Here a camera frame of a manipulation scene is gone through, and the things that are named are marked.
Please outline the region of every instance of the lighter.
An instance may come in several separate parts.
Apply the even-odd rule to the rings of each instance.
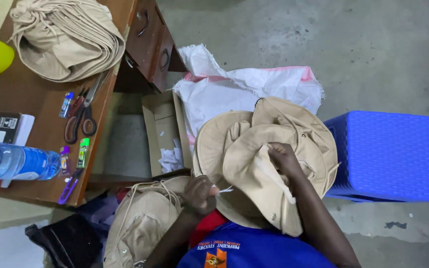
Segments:
[[[85,168],[87,166],[85,156],[87,155],[87,151],[89,150],[89,143],[89,138],[83,138],[80,140],[79,159],[77,160],[78,168]]]
[[[63,106],[61,107],[61,112],[59,113],[59,117],[67,118],[67,113],[69,112],[69,108],[71,106],[71,102],[73,98],[74,98],[74,92],[66,93]]]
[[[61,148],[61,169],[64,175],[69,175],[71,173],[71,162],[69,161],[68,146]]]

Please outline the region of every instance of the plastic bottle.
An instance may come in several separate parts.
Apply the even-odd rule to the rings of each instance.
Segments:
[[[0,180],[48,180],[60,169],[56,152],[0,143]]]

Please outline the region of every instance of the drawer handle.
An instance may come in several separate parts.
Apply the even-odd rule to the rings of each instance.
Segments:
[[[163,65],[161,71],[164,71],[166,69],[166,67],[168,67],[168,64],[170,64],[170,54],[168,53],[168,49],[165,48],[165,50],[163,51],[164,54],[166,54],[166,62]]]
[[[127,62],[128,66],[130,66],[130,68],[133,68],[133,63],[132,60],[130,58],[128,58],[127,55],[125,55],[125,61]]]
[[[140,37],[140,35],[142,35],[145,32],[145,30],[148,28],[148,22],[150,22],[150,17],[148,16],[148,11],[146,9],[143,14],[147,17],[147,22],[145,23],[145,26],[140,31],[140,33],[137,34],[137,37]]]

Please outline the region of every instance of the hand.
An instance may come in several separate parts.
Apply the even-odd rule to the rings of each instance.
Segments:
[[[268,143],[269,157],[282,174],[289,179],[305,179],[306,175],[302,171],[301,165],[292,150],[292,146],[286,143]]]
[[[192,178],[185,187],[183,198],[186,202],[187,211],[194,212],[201,218],[210,214],[216,208],[214,198],[219,189],[212,187],[213,183],[208,176],[201,175]]]

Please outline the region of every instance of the black bag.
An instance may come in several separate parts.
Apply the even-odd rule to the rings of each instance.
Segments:
[[[33,224],[25,233],[44,248],[56,268],[90,268],[102,249],[92,226],[78,214],[40,229]]]

